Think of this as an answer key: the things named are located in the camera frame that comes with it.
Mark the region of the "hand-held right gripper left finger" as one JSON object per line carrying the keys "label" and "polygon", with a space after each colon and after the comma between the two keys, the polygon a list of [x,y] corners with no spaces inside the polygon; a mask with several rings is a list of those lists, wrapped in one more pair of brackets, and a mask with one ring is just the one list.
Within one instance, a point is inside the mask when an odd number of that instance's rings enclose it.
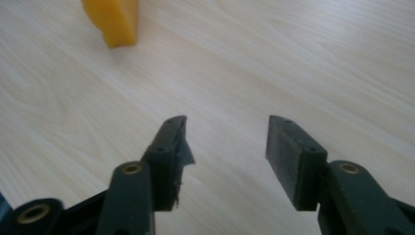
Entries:
{"label": "hand-held right gripper left finger", "polygon": [[171,212],[179,201],[184,167],[195,163],[186,140],[186,116],[167,119],[142,160],[151,171],[156,212]]}

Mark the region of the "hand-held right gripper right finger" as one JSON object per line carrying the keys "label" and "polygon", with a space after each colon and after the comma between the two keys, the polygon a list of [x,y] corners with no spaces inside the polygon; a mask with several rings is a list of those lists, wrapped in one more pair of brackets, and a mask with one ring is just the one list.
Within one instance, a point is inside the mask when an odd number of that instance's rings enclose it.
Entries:
{"label": "hand-held right gripper right finger", "polygon": [[297,211],[316,210],[327,156],[327,151],[293,120],[269,117],[265,157]]}

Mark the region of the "yellow block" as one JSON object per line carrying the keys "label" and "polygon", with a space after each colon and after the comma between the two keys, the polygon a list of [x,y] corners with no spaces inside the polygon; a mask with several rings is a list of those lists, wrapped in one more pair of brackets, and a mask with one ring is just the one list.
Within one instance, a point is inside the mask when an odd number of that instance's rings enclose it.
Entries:
{"label": "yellow block", "polygon": [[110,48],[137,42],[139,0],[81,0],[90,21]]}

